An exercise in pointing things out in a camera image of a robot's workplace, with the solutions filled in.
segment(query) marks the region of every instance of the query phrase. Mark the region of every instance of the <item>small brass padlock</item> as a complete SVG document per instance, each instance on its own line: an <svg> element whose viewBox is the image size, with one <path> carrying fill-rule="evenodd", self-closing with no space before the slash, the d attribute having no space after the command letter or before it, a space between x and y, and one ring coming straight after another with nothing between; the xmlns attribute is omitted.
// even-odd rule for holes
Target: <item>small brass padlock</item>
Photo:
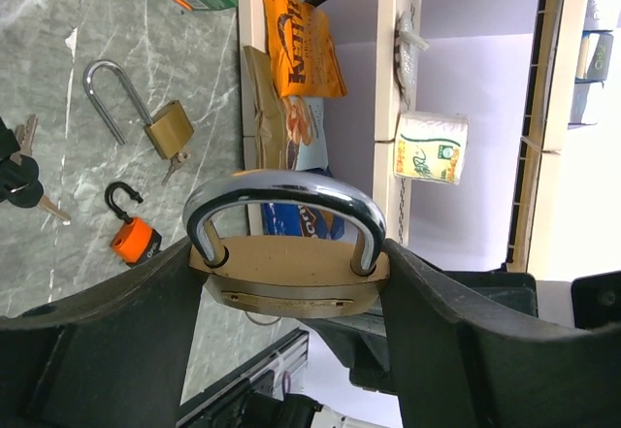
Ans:
<svg viewBox="0 0 621 428"><path fill-rule="evenodd" d="M212 217L248 203L288 203L331 212L358 228L355 247L324 239L249 236L220 240ZM388 282L381 251L386 223L360 190L325 176L258 170L208 181L187 200L183 223L194 244L190 266L207 275L216 302L292 318L363 313Z"/></svg>
<svg viewBox="0 0 621 428"><path fill-rule="evenodd" d="M177 100L171 101L159 110L155 114L155 117L151 118L147 106L145 106L145 103L140 98L140 95L129 80L127 74L125 74L125 71L110 59L99 59L91 62L86 66L86 69L84 69L82 85L86 95L88 95L88 99L95 107L95 110L97 110L97 113L104 119L104 122L116 138L118 144L125 145L127 140L93 88L93 75L95 71L101 67L113 71L120 80L123 88L125 88L125 91L134 104L134 107L136 107L138 114L145 123L145 132L147 132L148 137L155 149L157 149L160 157L163 159L170 159L179 153L194 134L192 123L187 118L187 114L183 110L181 103Z"/></svg>

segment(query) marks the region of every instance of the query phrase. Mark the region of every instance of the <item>gray marble surface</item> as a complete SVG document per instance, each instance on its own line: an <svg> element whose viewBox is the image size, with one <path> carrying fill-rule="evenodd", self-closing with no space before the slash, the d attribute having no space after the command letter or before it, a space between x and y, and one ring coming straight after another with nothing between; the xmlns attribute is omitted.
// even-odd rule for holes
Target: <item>gray marble surface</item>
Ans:
<svg viewBox="0 0 621 428"><path fill-rule="evenodd" d="M95 87L127 138L119 146L82 89L82 71L106 57L125 68L151 112L181 100L194 124L192 156L166 187L162 161L114 75ZM185 235L183 203L201 182L242 168L237 16L181 12L172 0L0 0L0 115L15 126L39 117L33 156L50 199L70 225L33 209L0 205L0 314L74 294L126 270L109 243L121 225L104 204L111 181L143 195L130 214L151 223L163 247ZM216 220L223 236L246 232L244 210ZM262 328L205 293L184 399L295 326Z"/></svg>

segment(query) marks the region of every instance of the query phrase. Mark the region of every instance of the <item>silver shackle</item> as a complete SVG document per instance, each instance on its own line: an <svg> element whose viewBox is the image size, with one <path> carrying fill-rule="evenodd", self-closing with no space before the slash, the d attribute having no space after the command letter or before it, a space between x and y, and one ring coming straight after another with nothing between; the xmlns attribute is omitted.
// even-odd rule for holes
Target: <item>silver shackle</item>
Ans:
<svg viewBox="0 0 621 428"><path fill-rule="evenodd" d="M114 122L114 120L110 116L110 113L108 113L108 110L106 110L106 107L97 96L97 93L95 93L95 88L93 88L93 76L95 75L95 72L101 67L105 69L110 69L116 74L145 125L152 125L153 119L151 119L151 115L148 113L147 106L136 91L136 88L134 88L134 84L132 84L132 81L129 80L129 77L127 76L127 74L125 74L125 71L123 71L122 67L120 67L118 64L116 64L114 61L111 61L110 59L98 59L88 64L86 66L86 69L84 69L84 74L82 76L82 86L84 87L84 91L86 92L86 95L88 96L90 102L95 107L95 110L97 110L97 113L99 113L101 118L104 119L104 122L113 133L118 144L125 145L127 143L127 140L125 140L125 136L116 125L116 122Z"/></svg>
<svg viewBox="0 0 621 428"><path fill-rule="evenodd" d="M228 252L213 227L212 217L227 208L272 202L324 210L351 222L358 228L351 269L359 276L373 272L386 237L384 216L369 196L326 176L256 170L213 179L187 199L183 224L208 266L217 268L226 263Z"/></svg>

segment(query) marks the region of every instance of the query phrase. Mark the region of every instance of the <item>blue package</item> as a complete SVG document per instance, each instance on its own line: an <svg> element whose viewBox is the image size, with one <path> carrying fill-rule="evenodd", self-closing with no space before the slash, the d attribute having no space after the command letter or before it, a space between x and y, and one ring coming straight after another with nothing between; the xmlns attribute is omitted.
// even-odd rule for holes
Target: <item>blue package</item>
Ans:
<svg viewBox="0 0 621 428"><path fill-rule="evenodd" d="M332 177L330 169L309 169L309 173ZM304 205L264 203L262 206L265 232L272 236L316 237L340 239L345 230L341 217Z"/></svg>
<svg viewBox="0 0 621 428"><path fill-rule="evenodd" d="M603 82L608 77L614 35L609 32L582 32L576 83Z"/></svg>

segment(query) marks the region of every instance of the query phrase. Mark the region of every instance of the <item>orange snack bag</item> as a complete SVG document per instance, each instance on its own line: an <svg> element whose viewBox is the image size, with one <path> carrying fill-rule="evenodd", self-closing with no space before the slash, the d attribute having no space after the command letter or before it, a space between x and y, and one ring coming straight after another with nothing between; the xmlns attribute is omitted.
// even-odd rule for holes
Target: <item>orange snack bag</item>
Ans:
<svg viewBox="0 0 621 428"><path fill-rule="evenodd" d="M325 13L299 0L263 2L278 96L345 96L347 89Z"/></svg>

